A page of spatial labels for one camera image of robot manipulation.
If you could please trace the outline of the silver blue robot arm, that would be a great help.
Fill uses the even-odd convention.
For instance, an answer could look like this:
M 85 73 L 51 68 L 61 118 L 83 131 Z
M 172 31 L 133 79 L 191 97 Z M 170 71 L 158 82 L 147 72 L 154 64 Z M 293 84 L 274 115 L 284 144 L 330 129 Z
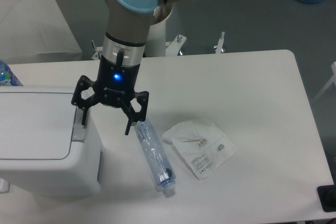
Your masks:
M 134 87 L 157 7 L 181 0 L 104 0 L 108 25 L 96 80 L 81 76 L 71 103 L 82 111 L 86 124 L 89 109 L 100 103 L 120 108 L 128 126 L 146 119 L 149 93 Z

